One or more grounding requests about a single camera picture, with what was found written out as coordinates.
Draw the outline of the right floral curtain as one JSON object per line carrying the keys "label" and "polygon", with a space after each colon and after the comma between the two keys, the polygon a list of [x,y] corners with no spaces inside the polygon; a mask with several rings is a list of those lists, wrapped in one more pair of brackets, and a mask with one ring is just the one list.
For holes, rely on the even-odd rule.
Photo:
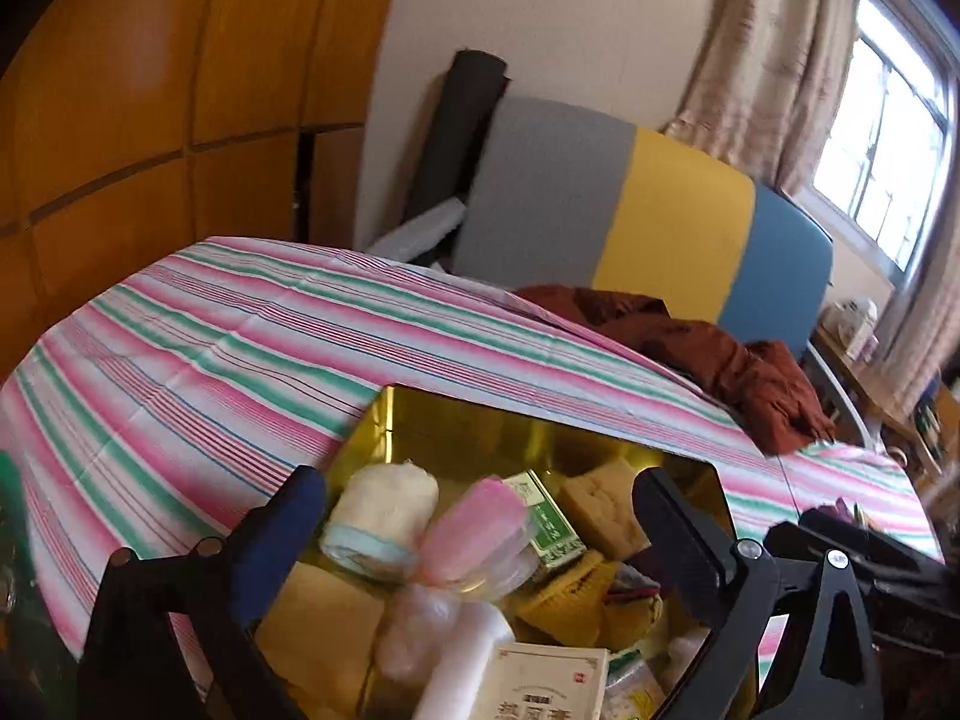
{"label": "right floral curtain", "polygon": [[859,0],[724,0],[665,133],[784,197],[811,182],[838,114]]}

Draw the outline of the striped bed sheet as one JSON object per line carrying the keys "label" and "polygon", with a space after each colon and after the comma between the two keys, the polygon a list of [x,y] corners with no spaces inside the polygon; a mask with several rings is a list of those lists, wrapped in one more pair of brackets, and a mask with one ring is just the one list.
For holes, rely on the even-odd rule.
{"label": "striped bed sheet", "polygon": [[843,444],[765,457],[695,385],[508,291],[212,238],[73,310],[3,383],[3,452],[65,649],[82,650],[112,551],[167,556],[229,532],[293,468],[331,460],[393,383],[709,461],[747,538],[843,500],[939,554],[895,461]]}

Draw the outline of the white carton box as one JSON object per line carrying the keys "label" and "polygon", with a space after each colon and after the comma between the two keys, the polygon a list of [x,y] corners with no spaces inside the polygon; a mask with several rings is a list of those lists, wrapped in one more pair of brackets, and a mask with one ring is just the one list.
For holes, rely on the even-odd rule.
{"label": "white carton box", "polygon": [[862,349],[874,336],[878,307],[871,298],[848,298],[833,302],[823,310],[822,325],[838,341],[843,355],[850,361],[861,356]]}

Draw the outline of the pink towel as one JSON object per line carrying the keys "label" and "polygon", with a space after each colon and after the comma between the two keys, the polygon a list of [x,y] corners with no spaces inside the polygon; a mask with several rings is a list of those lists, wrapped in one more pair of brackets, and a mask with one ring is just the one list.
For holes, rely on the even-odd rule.
{"label": "pink towel", "polygon": [[472,601],[505,598],[534,577],[539,558],[524,499],[496,476],[473,483],[423,536],[415,578]]}

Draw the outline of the gold tin box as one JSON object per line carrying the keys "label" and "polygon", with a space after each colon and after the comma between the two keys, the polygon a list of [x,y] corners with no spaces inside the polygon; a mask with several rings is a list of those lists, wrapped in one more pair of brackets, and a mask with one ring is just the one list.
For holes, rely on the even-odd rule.
{"label": "gold tin box", "polygon": [[[375,463],[411,461],[436,478],[439,500],[431,525],[480,479],[496,476],[505,481],[532,470],[556,500],[568,478],[617,460],[630,463],[638,473],[652,466],[661,468],[698,511],[711,515],[719,525],[731,520],[715,468],[704,461],[559,422],[389,385],[371,403],[327,470],[322,530],[350,476]],[[574,564],[545,577],[536,572],[519,590],[491,603],[508,620],[514,642],[560,645],[524,624],[516,608]],[[257,644],[308,717],[413,718],[418,694],[382,676],[374,656],[394,596],[407,585],[423,585],[415,578],[416,566],[418,553],[415,569],[405,582],[377,582],[345,571],[327,559],[319,546],[296,564],[257,634]],[[706,637],[659,571],[651,567],[638,571],[661,584],[664,614],[651,634],[630,649],[605,649],[608,668],[599,718],[652,717]]]}

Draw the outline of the black rolled mat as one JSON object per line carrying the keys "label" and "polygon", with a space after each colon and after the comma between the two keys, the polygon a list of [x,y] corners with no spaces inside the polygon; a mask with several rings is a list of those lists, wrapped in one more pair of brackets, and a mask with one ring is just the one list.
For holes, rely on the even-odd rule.
{"label": "black rolled mat", "polygon": [[404,223],[446,200],[467,200],[494,110],[508,86],[505,60],[483,50],[455,53],[410,182]]}

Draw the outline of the white ointment box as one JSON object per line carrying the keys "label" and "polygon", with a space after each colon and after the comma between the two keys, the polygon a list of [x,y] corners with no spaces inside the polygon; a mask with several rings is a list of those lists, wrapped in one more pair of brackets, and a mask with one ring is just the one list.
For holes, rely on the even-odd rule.
{"label": "white ointment box", "polygon": [[509,642],[494,649],[470,717],[578,720],[601,717],[605,649]]}

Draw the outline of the white rolled sock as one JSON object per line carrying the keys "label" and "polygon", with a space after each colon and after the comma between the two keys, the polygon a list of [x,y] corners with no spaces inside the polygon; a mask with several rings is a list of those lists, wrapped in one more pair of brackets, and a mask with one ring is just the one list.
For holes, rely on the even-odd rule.
{"label": "white rolled sock", "polygon": [[327,518],[320,552],[353,574],[405,582],[438,500],[436,478],[411,461],[364,466]]}

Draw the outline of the grey yellow blue headboard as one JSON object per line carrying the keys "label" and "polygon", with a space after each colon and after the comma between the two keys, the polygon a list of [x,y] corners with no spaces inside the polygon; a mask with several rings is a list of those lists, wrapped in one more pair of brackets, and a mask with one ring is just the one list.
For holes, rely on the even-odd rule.
{"label": "grey yellow blue headboard", "polygon": [[832,263],[825,229],[768,185],[649,128],[524,96],[496,109],[452,254],[459,277],[643,294],[794,356]]}

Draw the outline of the wooden side table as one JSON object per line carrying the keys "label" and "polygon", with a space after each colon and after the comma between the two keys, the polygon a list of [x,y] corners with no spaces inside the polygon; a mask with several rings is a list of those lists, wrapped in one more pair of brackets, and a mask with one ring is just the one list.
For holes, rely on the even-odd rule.
{"label": "wooden side table", "polygon": [[862,432],[866,434],[864,442],[871,449],[890,457],[901,452],[907,457],[903,466],[913,475],[925,476],[931,481],[944,476],[942,466],[931,454],[918,427],[893,409],[889,387],[877,372],[865,362],[851,361],[822,325],[812,335],[811,349],[823,362],[823,369],[836,380],[836,387],[853,404]]}

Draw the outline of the dark red blanket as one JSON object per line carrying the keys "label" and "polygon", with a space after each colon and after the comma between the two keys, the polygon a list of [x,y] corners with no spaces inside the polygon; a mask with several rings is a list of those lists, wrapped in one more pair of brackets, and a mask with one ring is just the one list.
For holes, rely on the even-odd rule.
{"label": "dark red blanket", "polygon": [[781,341],[740,343],[712,323],[674,319],[664,301],[643,294],[537,284],[517,296],[679,372],[736,411],[768,457],[835,438],[814,386]]}

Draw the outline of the window with bars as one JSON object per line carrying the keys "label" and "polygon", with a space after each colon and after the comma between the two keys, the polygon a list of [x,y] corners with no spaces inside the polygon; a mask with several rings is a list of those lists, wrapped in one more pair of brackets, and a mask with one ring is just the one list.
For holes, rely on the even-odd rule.
{"label": "window with bars", "polygon": [[859,0],[848,78],[812,190],[903,277],[939,205],[950,135],[944,64],[885,0]]}

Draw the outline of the green medicine box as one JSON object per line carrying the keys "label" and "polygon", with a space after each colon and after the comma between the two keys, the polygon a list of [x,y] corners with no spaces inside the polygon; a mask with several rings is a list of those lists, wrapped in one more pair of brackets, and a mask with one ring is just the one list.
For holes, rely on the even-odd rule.
{"label": "green medicine box", "polygon": [[579,538],[560,505],[556,504],[547,486],[532,470],[508,476],[505,484],[526,504],[532,522],[530,547],[537,554],[537,574],[540,577],[574,564],[587,553],[584,541]]}

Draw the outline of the yellow sponge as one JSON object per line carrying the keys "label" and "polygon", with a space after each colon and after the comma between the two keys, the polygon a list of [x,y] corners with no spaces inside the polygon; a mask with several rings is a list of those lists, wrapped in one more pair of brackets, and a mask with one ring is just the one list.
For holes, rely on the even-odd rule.
{"label": "yellow sponge", "polygon": [[651,544],[633,509],[637,474],[624,460],[609,461],[568,478],[556,496],[584,544],[613,561],[625,561]]}

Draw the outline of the wooden wardrobe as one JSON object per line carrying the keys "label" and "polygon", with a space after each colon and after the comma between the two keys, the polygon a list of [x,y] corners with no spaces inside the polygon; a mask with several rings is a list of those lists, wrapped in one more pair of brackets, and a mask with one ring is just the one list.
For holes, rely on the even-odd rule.
{"label": "wooden wardrobe", "polygon": [[210,236],[347,247],[391,0],[53,0],[2,80],[2,362]]}

